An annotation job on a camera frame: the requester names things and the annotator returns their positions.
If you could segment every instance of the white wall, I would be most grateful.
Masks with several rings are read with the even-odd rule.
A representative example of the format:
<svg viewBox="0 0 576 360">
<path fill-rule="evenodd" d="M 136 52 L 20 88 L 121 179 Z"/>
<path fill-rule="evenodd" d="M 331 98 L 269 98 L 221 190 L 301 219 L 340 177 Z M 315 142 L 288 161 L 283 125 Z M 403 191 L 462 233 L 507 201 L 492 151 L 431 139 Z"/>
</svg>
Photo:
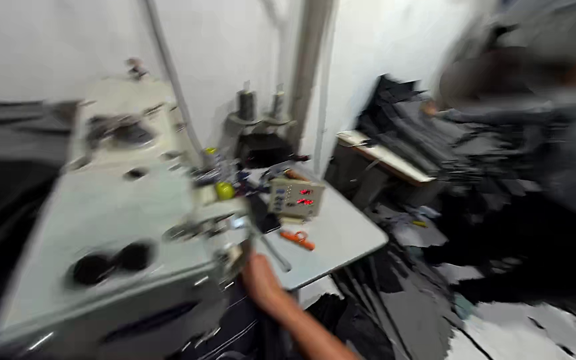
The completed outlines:
<svg viewBox="0 0 576 360">
<path fill-rule="evenodd" d="M 0 0 L 0 99 L 80 99 L 141 57 L 160 74 L 135 1 Z"/>
<path fill-rule="evenodd" d="M 324 173 L 335 134 L 351 129 L 379 75 L 402 81 L 420 80 L 432 88 L 445 55 L 482 11 L 482 0 L 340 0 L 332 43 L 325 133 L 319 161 Z M 310 103 L 301 152 L 314 154 L 319 121 L 322 64 Z"/>
<path fill-rule="evenodd" d="M 244 81 L 260 110 L 278 83 L 291 86 L 301 0 L 156 5 L 203 146 L 218 143 Z M 0 0 L 0 99 L 82 98 L 87 84 L 124 72 L 132 56 L 162 76 L 139 0 Z"/>
<path fill-rule="evenodd" d="M 275 5 L 279 24 L 264 3 Z M 157 4 L 193 126 L 203 144 L 220 142 L 223 121 L 236 110 L 236 92 L 245 81 L 250 80 L 257 92 L 258 113 L 269 111 L 277 84 L 284 83 L 289 90 L 300 1 L 159 0 Z"/>
</svg>

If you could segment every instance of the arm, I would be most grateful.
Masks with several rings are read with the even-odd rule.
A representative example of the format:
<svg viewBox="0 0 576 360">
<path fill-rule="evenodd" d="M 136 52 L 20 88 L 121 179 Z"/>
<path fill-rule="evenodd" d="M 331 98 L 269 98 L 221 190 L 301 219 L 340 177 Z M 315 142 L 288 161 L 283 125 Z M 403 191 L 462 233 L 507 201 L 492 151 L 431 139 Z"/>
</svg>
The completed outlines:
<svg viewBox="0 0 576 360">
<path fill-rule="evenodd" d="M 243 271 L 243 280 L 248 296 L 292 335 L 304 356 L 309 359 L 357 360 L 352 351 L 301 310 L 299 304 L 281 289 L 265 256 L 251 256 Z"/>
</svg>

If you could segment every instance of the orange scissors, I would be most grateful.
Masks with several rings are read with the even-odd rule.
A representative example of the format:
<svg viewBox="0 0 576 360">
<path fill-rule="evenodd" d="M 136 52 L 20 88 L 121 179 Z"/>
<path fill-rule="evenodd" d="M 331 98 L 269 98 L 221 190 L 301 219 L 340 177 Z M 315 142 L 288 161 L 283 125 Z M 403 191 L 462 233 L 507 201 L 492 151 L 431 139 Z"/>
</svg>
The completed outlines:
<svg viewBox="0 0 576 360">
<path fill-rule="evenodd" d="M 279 235 L 310 251 L 313 251 L 315 249 L 315 244 L 307 241 L 308 234 L 304 231 L 297 231 L 296 233 L 293 234 L 289 233 L 288 231 L 281 230 L 279 232 Z"/>
</svg>

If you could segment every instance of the sewing machine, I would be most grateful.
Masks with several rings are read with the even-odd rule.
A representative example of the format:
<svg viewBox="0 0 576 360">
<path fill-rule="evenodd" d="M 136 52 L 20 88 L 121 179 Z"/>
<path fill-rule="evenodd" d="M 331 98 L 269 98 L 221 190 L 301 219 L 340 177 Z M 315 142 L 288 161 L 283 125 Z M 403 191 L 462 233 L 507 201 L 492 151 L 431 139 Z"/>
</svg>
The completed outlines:
<svg viewBox="0 0 576 360">
<path fill-rule="evenodd" d="M 0 356 L 164 358 L 216 328 L 252 233 L 244 201 L 196 203 L 200 165 L 167 83 L 93 84 L 0 303 Z"/>
</svg>

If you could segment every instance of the control panel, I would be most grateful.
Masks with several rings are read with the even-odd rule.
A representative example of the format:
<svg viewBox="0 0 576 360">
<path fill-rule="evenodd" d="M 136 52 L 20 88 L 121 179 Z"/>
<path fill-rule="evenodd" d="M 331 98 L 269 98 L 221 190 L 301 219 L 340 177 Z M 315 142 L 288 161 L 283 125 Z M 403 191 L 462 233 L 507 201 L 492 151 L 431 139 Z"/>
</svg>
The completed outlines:
<svg viewBox="0 0 576 360">
<path fill-rule="evenodd" d="M 319 214 L 324 184 L 276 178 L 270 185 L 268 212 L 300 218 Z"/>
</svg>

